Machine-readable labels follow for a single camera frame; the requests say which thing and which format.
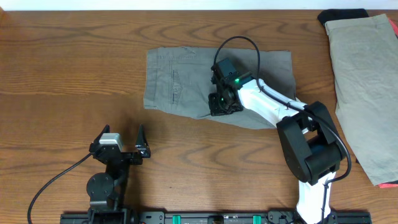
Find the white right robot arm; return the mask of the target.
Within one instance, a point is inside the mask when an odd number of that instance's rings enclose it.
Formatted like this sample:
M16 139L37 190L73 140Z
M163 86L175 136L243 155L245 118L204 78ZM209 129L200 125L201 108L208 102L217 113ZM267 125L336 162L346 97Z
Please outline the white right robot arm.
M209 95L211 115L243 109L256 112L277 128L285 161L299 182L296 211L305 223L324 223L330 217L330 185L350 156L326 106L290 99L251 73L213 74L216 92Z

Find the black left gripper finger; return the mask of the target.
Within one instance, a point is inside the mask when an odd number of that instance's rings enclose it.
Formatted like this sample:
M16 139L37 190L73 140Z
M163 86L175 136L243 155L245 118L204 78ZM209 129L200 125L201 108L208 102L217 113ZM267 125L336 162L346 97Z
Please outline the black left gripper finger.
M110 132L110 127L108 124L106 124L103 130L100 132L100 134L94 139L93 144L99 144L102 135L109 132Z
M142 158L150 158L151 151L144 132L144 125L139 126L135 147Z

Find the grey shorts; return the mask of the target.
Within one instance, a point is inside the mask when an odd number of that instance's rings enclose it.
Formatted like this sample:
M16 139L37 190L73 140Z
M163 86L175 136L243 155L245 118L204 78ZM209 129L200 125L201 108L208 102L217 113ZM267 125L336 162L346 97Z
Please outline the grey shorts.
M248 129L272 129L273 125L251 110L212 116L208 96L214 61L230 59L239 71L260 71L260 78L289 98L296 83L289 51L256 52L250 49L161 47L147 52L144 107L193 119L209 119Z

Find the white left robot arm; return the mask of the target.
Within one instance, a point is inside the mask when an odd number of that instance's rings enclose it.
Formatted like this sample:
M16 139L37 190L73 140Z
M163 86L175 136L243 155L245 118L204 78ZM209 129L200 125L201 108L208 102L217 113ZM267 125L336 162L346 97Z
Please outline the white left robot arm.
M137 213L123 203L130 167L139 166L151 157L143 125L139 126L135 147L134 152L123 152L121 135L111 133L109 125L90 144L90 154L104 164L106 170L87 182L88 223L139 223Z

